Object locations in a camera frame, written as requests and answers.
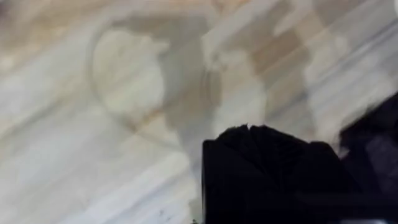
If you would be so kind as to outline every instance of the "beige marble pattern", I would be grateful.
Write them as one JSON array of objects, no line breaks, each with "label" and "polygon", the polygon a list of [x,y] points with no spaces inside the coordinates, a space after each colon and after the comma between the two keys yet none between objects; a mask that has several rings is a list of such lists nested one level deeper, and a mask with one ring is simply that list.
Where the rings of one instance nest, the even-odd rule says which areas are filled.
[{"label": "beige marble pattern", "polygon": [[3,0],[0,223],[201,220],[201,142],[332,141],[397,90],[392,0]]}]

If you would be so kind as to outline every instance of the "black object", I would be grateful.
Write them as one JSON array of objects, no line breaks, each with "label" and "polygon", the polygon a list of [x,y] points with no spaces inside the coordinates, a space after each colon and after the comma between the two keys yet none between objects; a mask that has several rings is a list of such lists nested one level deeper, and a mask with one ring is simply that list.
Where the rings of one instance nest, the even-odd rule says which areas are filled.
[{"label": "black object", "polygon": [[340,133],[343,162],[370,194],[398,194],[398,94]]},{"label": "black object", "polygon": [[326,223],[398,216],[398,200],[363,194],[331,147],[267,126],[203,143],[205,223]]}]

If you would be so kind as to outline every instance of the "floor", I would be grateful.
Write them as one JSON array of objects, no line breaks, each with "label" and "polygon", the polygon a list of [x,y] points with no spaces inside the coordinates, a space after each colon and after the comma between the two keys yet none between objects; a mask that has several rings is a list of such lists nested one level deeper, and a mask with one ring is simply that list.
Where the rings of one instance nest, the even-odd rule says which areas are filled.
[{"label": "floor", "polygon": [[393,0],[0,1],[0,223],[200,222],[202,140],[336,142],[397,90],[397,21]]}]

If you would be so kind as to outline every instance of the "blurred surface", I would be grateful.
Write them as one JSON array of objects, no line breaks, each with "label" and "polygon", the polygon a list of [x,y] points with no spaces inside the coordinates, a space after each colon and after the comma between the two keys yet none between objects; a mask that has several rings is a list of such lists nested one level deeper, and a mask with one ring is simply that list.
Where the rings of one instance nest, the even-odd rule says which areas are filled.
[{"label": "blurred surface", "polygon": [[201,220],[201,142],[397,90],[393,0],[3,0],[0,223]]}]

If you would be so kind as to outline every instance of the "white marble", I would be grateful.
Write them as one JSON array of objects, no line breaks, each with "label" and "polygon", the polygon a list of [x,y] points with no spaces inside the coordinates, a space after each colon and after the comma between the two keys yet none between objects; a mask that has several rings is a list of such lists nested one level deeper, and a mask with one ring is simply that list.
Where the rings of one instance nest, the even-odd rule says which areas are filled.
[{"label": "white marble", "polygon": [[[35,1],[0,32],[65,4]],[[0,35],[0,223],[200,221],[204,139],[331,141],[397,90],[392,0],[96,1]]]}]

